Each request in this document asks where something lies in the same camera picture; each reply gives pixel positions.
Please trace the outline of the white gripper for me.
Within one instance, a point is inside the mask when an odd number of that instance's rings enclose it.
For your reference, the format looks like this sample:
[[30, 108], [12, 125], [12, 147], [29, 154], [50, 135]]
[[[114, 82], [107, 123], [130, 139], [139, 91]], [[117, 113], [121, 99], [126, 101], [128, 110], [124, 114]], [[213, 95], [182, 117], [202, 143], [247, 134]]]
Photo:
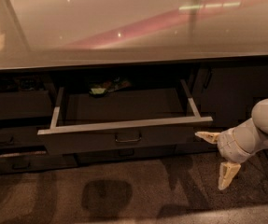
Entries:
[[196, 132], [210, 144], [217, 144], [219, 153], [227, 161], [219, 167], [219, 190], [230, 186], [241, 164], [254, 155], [254, 134], [251, 128], [235, 127], [219, 133]]

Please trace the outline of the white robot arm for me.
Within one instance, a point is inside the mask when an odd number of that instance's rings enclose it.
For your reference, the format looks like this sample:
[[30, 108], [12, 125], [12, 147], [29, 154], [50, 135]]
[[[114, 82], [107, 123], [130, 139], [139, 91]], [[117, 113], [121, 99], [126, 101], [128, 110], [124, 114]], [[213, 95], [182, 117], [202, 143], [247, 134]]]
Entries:
[[257, 102], [251, 118], [221, 133], [196, 132], [196, 136], [216, 145], [225, 159], [219, 167], [219, 190], [230, 186], [241, 164], [257, 152], [268, 149], [268, 99]]

